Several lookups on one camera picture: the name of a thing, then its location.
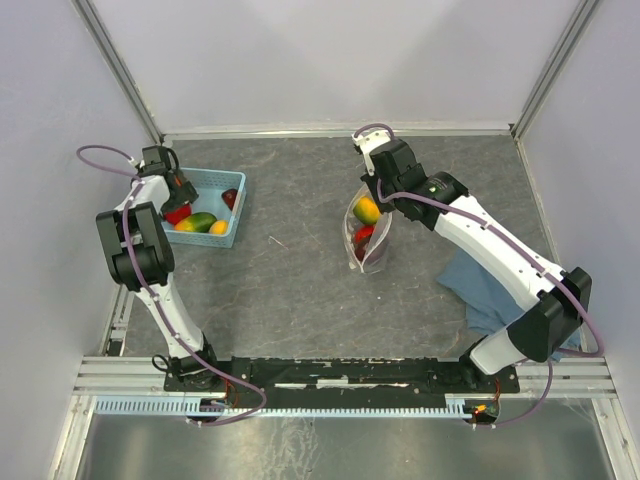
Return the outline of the yellow orange round fruit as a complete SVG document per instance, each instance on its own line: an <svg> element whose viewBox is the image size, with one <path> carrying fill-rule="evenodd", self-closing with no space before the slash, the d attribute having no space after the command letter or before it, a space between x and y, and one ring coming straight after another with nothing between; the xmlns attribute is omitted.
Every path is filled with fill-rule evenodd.
<svg viewBox="0 0 640 480"><path fill-rule="evenodd" d="M367 196L362 196L356 201L352 213L365 226L374 226L381 216L377 204Z"/></svg>

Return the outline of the red apple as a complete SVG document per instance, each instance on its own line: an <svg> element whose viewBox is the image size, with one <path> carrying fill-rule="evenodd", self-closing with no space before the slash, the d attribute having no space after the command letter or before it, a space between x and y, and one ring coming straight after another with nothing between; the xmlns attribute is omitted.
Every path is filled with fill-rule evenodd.
<svg viewBox="0 0 640 480"><path fill-rule="evenodd" d="M186 219L187 217L189 217L192 214L192 208L190 204L185 204L180 206L179 208L167 212L164 214L164 220L172 225L175 226L177 225L179 222L181 222L182 220Z"/></svg>

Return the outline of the red bell pepper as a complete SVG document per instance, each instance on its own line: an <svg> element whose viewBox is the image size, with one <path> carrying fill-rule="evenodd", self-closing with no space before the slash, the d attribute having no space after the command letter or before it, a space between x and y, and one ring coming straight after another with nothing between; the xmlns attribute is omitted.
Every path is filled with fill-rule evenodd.
<svg viewBox="0 0 640 480"><path fill-rule="evenodd" d="M354 244L357 244L363 239L370 238L375 231L374 225L365 225L359 228L353 235L352 241Z"/></svg>

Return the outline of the clear zip top bag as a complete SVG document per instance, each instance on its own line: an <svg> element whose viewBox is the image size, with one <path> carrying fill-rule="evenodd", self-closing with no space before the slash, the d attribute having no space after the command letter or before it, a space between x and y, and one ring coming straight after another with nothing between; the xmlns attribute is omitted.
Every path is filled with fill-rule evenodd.
<svg viewBox="0 0 640 480"><path fill-rule="evenodd" d="M362 185L347 207L342 221L342 238L349 267L361 274L384 269L392 213L381 213L371 192Z"/></svg>

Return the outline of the dark purple fruit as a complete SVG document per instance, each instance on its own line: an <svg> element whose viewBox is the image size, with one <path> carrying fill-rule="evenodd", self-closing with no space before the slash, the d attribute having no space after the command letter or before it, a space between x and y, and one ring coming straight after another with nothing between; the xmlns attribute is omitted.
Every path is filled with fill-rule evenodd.
<svg viewBox="0 0 640 480"><path fill-rule="evenodd" d="M354 255L359 262L364 261L370 239L363 239L355 245Z"/></svg>

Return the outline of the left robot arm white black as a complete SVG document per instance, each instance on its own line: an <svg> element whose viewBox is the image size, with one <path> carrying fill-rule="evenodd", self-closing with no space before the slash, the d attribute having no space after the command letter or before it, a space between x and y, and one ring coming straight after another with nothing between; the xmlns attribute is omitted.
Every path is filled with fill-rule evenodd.
<svg viewBox="0 0 640 480"><path fill-rule="evenodd" d="M173 280L175 260L162 225L164 215L198 198L164 146L142 150L128 196L96 217L96 226L112 279L134 293L151 312L168 347L152 357L165 374L167 391L195 392L217 387L221 366L202 330L190 318Z"/></svg>

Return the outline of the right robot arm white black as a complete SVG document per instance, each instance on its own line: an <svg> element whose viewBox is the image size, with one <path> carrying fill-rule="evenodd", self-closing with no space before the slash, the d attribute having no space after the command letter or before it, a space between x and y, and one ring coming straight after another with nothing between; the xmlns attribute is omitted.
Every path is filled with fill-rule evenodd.
<svg viewBox="0 0 640 480"><path fill-rule="evenodd" d="M367 185L384 212L398 211L451 241L493 276L522 315L471 348L458 368L467 389L481 391L495 373L520 360L538 363L589 320L591 277L568 271L527 247L502 227L454 176L425 173L411 147L385 130L357 133Z"/></svg>

